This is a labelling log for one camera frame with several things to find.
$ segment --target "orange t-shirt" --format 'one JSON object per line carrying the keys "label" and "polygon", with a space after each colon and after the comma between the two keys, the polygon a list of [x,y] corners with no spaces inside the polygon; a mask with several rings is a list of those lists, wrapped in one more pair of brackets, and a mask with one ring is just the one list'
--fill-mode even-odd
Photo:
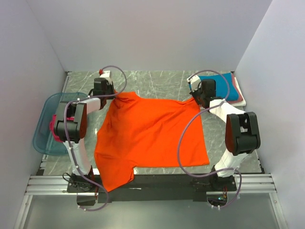
{"label": "orange t-shirt", "polygon": [[[133,180],[134,167],[178,167],[181,133],[200,111],[194,99],[144,99],[135,92],[119,94],[97,133],[94,152],[102,183],[111,191]],[[181,148],[184,166],[209,164],[201,118],[185,133]]]}

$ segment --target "white enclosure wall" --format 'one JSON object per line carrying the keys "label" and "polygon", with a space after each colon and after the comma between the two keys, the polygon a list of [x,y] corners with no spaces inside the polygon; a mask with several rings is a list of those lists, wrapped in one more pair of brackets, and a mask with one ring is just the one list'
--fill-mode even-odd
{"label": "white enclosure wall", "polygon": [[271,0],[28,0],[66,71],[235,70]]}
{"label": "white enclosure wall", "polygon": [[271,172],[290,228],[304,228],[305,1],[273,0],[236,75],[257,114],[260,157]]}
{"label": "white enclosure wall", "polygon": [[1,1],[0,33],[0,228],[11,229],[42,157],[31,143],[37,121],[65,72],[25,0]]}

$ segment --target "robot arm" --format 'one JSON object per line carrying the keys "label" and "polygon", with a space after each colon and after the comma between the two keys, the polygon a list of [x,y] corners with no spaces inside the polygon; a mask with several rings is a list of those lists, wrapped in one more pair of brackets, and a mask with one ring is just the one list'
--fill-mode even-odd
{"label": "robot arm", "polygon": [[[100,72],[100,77],[94,79],[93,96],[114,94],[111,72]],[[84,175],[92,173],[92,167],[88,160],[84,137],[87,131],[87,115],[91,112],[101,110],[106,105],[106,98],[90,98],[82,102],[72,103],[67,111],[67,128],[71,139],[75,159],[78,162],[79,169]],[[63,122],[63,113],[67,102],[60,102],[56,111],[56,120],[54,125],[54,134],[59,137],[68,150],[69,157],[73,161],[71,149],[68,144]],[[72,163],[72,173],[79,176],[79,172]]]}
{"label": "robot arm", "polygon": [[[238,168],[240,163],[259,148],[260,135],[256,114],[253,112],[246,113],[228,104],[221,98],[216,97],[216,83],[214,80],[207,79],[201,81],[194,76],[188,79],[191,92],[197,104],[203,108],[214,107],[209,110],[210,113],[218,116],[226,123],[225,128],[225,152],[220,161],[214,166],[214,170],[223,168]],[[233,170],[218,172],[218,177],[229,177],[234,174]]]}

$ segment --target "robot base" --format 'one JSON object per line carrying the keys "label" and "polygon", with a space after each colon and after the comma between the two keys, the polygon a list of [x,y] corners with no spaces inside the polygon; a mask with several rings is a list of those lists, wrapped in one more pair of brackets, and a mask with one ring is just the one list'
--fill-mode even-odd
{"label": "robot base", "polygon": [[[94,175],[94,181],[101,184],[99,175]],[[68,185],[68,193],[78,193],[77,202],[81,206],[92,206],[96,196],[82,196],[83,191],[79,187],[81,183]],[[186,174],[164,174],[164,175],[134,175],[134,180],[109,192],[110,201],[149,201],[149,200],[183,200],[206,202],[206,192],[236,191],[234,177],[226,177],[218,181],[211,177],[192,178]],[[104,203],[106,194],[102,190],[97,191],[97,202]]]}

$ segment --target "gray marble floor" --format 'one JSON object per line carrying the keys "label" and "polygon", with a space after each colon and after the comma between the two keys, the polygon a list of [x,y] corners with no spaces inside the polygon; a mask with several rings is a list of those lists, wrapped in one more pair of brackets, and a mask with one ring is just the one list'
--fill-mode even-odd
{"label": "gray marble floor", "polygon": [[[135,91],[143,98],[166,98],[186,100],[190,98],[186,78],[195,71],[126,71],[128,78],[126,91]],[[68,74],[65,92],[88,93],[93,88],[94,78],[99,77],[98,72],[71,72]],[[112,71],[114,87],[119,91],[124,85],[124,78],[120,72]],[[93,168],[96,168],[94,161],[94,149],[96,145],[96,133],[100,129],[105,115],[108,111],[110,101],[104,109],[89,114],[85,146],[88,157]],[[206,166],[188,167],[192,173],[208,173],[211,171],[225,150],[224,132],[225,123],[218,117],[204,113],[201,116],[203,124],[206,149],[210,164]],[[239,169],[242,173],[260,173],[260,161],[254,151],[241,164]],[[64,172],[71,172],[71,161],[68,156],[49,156],[45,167],[44,175],[61,175]],[[183,173],[180,168],[135,168],[135,174],[172,174]]]}

